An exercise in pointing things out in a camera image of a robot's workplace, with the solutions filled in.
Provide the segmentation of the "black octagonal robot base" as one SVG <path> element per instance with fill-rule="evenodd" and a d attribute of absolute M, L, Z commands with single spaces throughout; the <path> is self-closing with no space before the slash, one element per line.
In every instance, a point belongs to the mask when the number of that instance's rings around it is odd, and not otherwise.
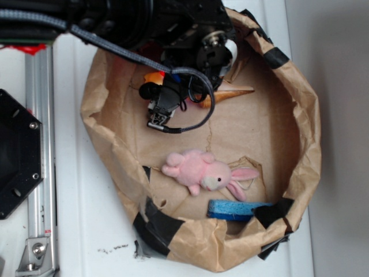
<path fill-rule="evenodd" d="M 42 123 L 1 90 L 1 219 L 43 180 Z"/>

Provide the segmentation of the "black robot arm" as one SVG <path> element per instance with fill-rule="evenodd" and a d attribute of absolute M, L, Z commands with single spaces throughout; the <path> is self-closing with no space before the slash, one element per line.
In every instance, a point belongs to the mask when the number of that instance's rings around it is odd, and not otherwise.
<path fill-rule="evenodd" d="M 234 26 L 221 1 L 2 1 L 1 44 L 38 46 L 62 33 L 89 32 L 131 51 L 149 42 L 164 63 L 202 72 L 214 88 L 235 54 Z"/>

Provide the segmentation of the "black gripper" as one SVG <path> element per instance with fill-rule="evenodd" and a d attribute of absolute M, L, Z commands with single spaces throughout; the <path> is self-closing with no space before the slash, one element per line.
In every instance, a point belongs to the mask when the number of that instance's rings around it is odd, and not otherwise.
<path fill-rule="evenodd" d="M 191 67 L 202 72 L 217 90 L 238 54 L 231 20 L 181 20 L 172 24 L 160 39 L 161 61 L 172 68 Z"/>

